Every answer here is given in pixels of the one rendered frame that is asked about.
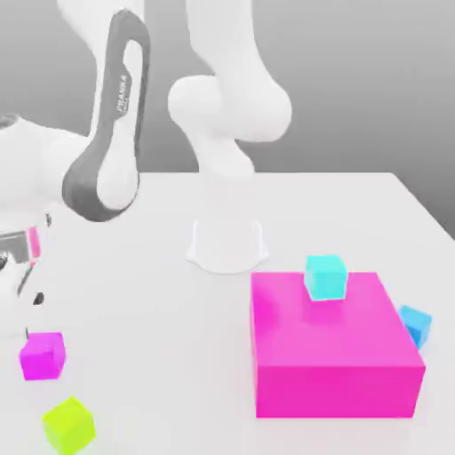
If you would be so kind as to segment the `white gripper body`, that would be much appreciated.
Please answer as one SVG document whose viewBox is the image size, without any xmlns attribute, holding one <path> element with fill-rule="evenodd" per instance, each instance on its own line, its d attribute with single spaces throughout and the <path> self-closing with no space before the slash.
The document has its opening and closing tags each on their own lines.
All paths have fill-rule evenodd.
<svg viewBox="0 0 455 455">
<path fill-rule="evenodd" d="M 34 309 L 44 304 L 38 265 L 9 260 L 0 271 L 0 339 L 25 337 Z"/>
</svg>

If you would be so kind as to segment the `small magenta cube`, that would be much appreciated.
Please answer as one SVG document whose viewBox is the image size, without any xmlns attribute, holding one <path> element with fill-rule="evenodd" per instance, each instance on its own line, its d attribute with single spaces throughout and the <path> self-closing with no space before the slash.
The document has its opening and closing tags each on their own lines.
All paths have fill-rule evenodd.
<svg viewBox="0 0 455 455">
<path fill-rule="evenodd" d="M 25 380 L 58 379 L 66 361 L 61 332 L 29 333 L 20 351 L 20 366 Z"/>
</svg>

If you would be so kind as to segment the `small yellow-green cube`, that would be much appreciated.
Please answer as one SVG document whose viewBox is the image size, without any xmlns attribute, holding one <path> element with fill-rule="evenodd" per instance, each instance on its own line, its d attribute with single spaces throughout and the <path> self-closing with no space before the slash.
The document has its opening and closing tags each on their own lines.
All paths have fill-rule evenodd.
<svg viewBox="0 0 455 455">
<path fill-rule="evenodd" d="M 92 413 L 74 396 L 46 412 L 42 421 L 47 440 L 59 455 L 75 455 L 96 436 Z"/>
</svg>

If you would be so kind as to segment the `small cyan cube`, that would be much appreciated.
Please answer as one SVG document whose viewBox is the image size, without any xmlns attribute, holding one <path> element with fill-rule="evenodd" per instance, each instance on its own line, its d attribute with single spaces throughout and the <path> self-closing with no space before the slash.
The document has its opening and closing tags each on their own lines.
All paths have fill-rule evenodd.
<svg viewBox="0 0 455 455">
<path fill-rule="evenodd" d="M 347 268 L 336 254 L 309 255 L 304 284 L 313 301 L 343 300 L 347 290 Z"/>
</svg>

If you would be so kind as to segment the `small blue cube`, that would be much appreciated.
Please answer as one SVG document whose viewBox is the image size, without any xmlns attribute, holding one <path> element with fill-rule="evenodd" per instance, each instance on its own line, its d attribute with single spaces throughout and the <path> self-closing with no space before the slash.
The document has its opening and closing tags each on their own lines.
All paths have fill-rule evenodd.
<svg viewBox="0 0 455 455">
<path fill-rule="evenodd" d="M 433 317 L 408 306 L 401 306 L 398 314 L 418 349 L 426 343 Z"/>
</svg>

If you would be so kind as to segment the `large pink box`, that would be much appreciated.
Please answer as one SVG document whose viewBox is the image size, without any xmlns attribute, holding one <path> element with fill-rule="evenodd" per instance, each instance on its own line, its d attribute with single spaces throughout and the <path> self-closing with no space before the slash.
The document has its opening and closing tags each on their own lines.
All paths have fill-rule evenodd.
<svg viewBox="0 0 455 455">
<path fill-rule="evenodd" d="M 257 417 L 413 416 L 426 365 L 377 274 L 315 302 L 301 273 L 253 273 L 250 330 Z"/>
</svg>

